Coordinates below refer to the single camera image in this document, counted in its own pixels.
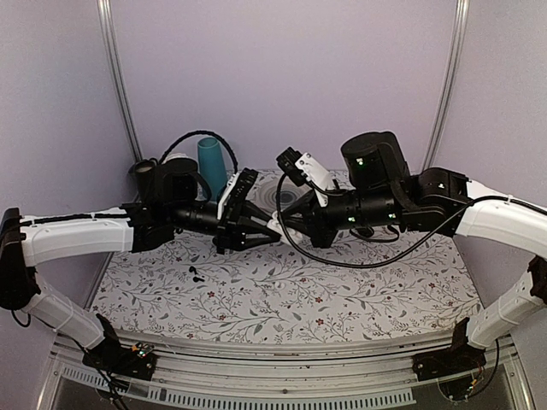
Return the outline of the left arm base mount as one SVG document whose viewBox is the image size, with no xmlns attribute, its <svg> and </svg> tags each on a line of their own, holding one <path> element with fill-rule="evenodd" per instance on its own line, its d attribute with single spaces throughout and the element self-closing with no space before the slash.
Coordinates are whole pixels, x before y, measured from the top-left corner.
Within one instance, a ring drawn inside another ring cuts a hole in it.
<svg viewBox="0 0 547 410">
<path fill-rule="evenodd" d="M 103 327 L 104 339 L 95 347 L 85 349 L 82 363 L 115 375 L 150 381 L 156 369 L 155 346 L 137 342 L 123 347 L 114 327 L 102 315 L 97 318 Z"/>
</svg>

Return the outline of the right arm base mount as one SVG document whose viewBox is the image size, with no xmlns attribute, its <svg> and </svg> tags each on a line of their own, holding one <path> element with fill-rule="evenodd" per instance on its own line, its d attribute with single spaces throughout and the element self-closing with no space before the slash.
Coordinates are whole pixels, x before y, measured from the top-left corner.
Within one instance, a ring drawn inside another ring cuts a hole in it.
<svg viewBox="0 0 547 410">
<path fill-rule="evenodd" d="M 469 321 L 470 318 L 465 318 L 456 324 L 448 348 L 412 356 L 412 370 L 419 381 L 479 369 L 486 364 L 485 349 L 475 348 L 469 344 L 467 337 Z"/>
</svg>

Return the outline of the white oval charging case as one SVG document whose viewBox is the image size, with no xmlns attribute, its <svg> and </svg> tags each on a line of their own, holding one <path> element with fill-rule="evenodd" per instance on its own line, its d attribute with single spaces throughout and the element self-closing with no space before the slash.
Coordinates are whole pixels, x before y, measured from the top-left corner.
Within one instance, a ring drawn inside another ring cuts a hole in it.
<svg viewBox="0 0 547 410">
<path fill-rule="evenodd" d="M 271 231 L 275 231 L 280 234 L 280 241 L 283 243 L 290 243 L 285 232 L 283 231 L 283 228 L 279 222 L 279 216 L 277 211 L 273 211 L 271 215 L 271 219 L 267 223 L 267 228 Z M 285 228 L 287 232 L 289 233 L 290 238 L 295 243 L 300 243 L 303 240 L 303 234 L 295 229 L 292 229 L 290 227 Z"/>
</svg>

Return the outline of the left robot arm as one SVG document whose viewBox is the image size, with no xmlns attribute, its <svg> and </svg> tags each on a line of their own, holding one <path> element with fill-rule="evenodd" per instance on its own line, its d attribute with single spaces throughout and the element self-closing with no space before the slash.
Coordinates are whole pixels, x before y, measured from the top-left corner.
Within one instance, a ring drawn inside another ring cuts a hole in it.
<svg viewBox="0 0 547 410">
<path fill-rule="evenodd" d="M 235 173 L 218 202 L 197 162 L 185 155 L 143 160 L 130 173 L 138 186 L 137 202 L 53 217 L 24 217 L 10 208 L 1 223 L 1 307 L 21 310 L 66 334 L 110 371 L 127 362 L 115 330 L 38 279 L 37 265 L 102 252 L 140 253 L 172 241 L 181 231 L 212 236 L 218 253 L 280 239 L 269 216 L 246 199 L 257 178 L 254 170 Z"/>
</svg>

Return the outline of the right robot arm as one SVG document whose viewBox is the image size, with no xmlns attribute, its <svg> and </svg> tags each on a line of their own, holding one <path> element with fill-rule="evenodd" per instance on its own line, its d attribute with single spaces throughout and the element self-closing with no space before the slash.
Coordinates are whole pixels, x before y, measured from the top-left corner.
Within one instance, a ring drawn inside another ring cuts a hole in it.
<svg viewBox="0 0 547 410">
<path fill-rule="evenodd" d="M 286 149 L 277 162 L 284 176 L 309 191 L 288 208 L 264 215 L 258 233 L 295 243 L 308 237 L 331 246 L 342 230 L 398 226 L 425 237 L 480 237 L 532 253 L 517 283 L 482 312 L 464 319 L 442 354 L 448 372 L 460 372 L 475 352 L 489 347 L 546 305 L 546 211 L 441 167 L 412 174 L 392 132 L 365 132 L 341 154 L 351 187 L 340 190 L 310 154 Z"/>
</svg>

